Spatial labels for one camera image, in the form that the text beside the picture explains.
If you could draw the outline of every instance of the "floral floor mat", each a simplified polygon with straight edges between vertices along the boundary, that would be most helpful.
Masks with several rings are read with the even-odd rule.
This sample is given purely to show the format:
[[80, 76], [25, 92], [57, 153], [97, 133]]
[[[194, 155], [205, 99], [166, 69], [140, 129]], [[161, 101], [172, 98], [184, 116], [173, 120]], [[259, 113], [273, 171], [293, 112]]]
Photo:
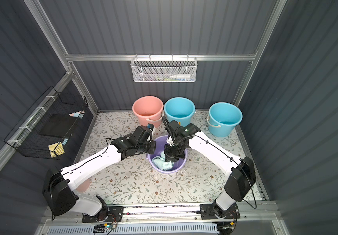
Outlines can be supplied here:
[[[229, 152], [245, 158], [235, 130], [225, 138], [214, 137], [208, 130], [208, 111], [198, 110], [191, 123]], [[106, 146], [105, 138], [118, 138], [131, 133], [139, 125], [133, 112], [99, 113], [81, 160]], [[164, 125], [156, 130], [156, 137], [166, 135]], [[88, 195], [100, 195], [107, 204], [142, 204], [176, 202], [213, 202], [221, 193], [227, 178], [216, 165], [199, 152], [188, 149], [185, 165], [172, 174], [157, 172], [146, 159], [137, 155], [111, 165], [91, 177]], [[253, 185], [256, 200], [262, 200]], [[252, 201], [251, 190], [245, 200]]]

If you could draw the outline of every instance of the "white vent grille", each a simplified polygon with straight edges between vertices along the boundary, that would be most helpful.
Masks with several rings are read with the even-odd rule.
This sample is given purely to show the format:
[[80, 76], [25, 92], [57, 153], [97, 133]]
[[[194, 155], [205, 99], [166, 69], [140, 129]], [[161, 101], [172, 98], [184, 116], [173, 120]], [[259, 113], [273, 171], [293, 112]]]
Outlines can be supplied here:
[[[94, 225], [73, 225], [73, 226], [50, 226], [48, 235], [90, 235], [93, 233]], [[161, 224], [119, 224], [117, 228], [110, 232], [110, 234], [146, 234], [146, 233], [204, 233], [204, 234], [218, 234], [216, 231], [216, 224], [213, 223], [161, 223]]]
[[132, 58], [134, 82], [195, 82], [198, 61], [140, 61]]

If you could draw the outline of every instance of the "white robot arm segment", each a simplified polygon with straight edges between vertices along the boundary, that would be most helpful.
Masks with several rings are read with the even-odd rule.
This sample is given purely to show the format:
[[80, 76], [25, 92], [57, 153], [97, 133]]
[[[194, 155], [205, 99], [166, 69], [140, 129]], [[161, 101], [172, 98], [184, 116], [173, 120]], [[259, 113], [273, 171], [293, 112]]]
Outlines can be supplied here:
[[[197, 132], [195, 135], [198, 137], [194, 137], [188, 142], [190, 148], [193, 148], [199, 153], [203, 154], [217, 167], [219, 167], [226, 177], [229, 177], [229, 175], [232, 173], [232, 168], [236, 168], [237, 164], [241, 162], [240, 158], [232, 153], [229, 153], [217, 143], [213, 142], [203, 132]], [[225, 154], [231, 157], [235, 162], [230, 161], [230, 158]]]
[[61, 175], [65, 180], [69, 180], [68, 186], [71, 191], [75, 190], [81, 183], [89, 179], [92, 175], [105, 169], [106, 167], [122, 160], [121, 154], [114, 145], [108, 145], [98, 153], [73, 164], [64, 167]]

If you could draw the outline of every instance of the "gray corrugated wall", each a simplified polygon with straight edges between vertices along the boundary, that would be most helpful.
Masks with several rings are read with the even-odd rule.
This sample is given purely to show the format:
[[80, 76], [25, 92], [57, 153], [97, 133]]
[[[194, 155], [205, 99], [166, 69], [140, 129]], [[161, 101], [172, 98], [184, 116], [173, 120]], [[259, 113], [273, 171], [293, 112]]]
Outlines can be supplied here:
[[275, 0], [42, 0], [69, 54], [249, 54]]
[[[249, 54], [275, 0], [41, 1], [69, 54]], [[233, 102], [248, 62], [199, 62], [194, 83], [135, 83], [129, 62], [74, 62], [100, 110], [142, 96]]]
[[218, 101], [232, 102], [248, 61], [200, 61], [196, 82], [136, 83], [130, 62], [74, 62], [92, 91], [100, 110], [131, 109], [142, 96], [157, 96], [163, 102], [176, 96], [192, 100], [197, 108], [209, 108]]
[[289, 1], [240, 108], [291, 234], [338, 234], [338, 0]]
[[[49, 86], [65, 74], [50, 44], [21, 1], [0, 1], [0, 148], [3, 138]], [[64, 92], [77, 93], [72, 83]], [[72, 164], [92, 120], [87, 110], [61, 160], [16, 153], [0, 172], [0, 234], [31, 235], [46, 209], [41, 195], [49, 167]]]
[[0, 1], [0, 149], [29, 107], [64, 75], [23, 1]]

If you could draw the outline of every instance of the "pink bucket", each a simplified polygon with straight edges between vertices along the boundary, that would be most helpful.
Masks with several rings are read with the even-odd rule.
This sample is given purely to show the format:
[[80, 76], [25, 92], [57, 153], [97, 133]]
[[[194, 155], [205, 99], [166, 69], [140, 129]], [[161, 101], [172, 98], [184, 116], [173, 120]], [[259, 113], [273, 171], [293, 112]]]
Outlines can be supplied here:
[[164, 103], [155, 96], [143, 96], [132, 105], [132, 111], [138, 117], [140, 125], [148, 123], [159, 127], [162, 121]]
[[77, 191], [80, 193], [85, 192], [86, 190], [89, 189], [89, 186], [91, 186], [91, 179], [86, 179], [84, 182], [82, 182], [78, 187]]

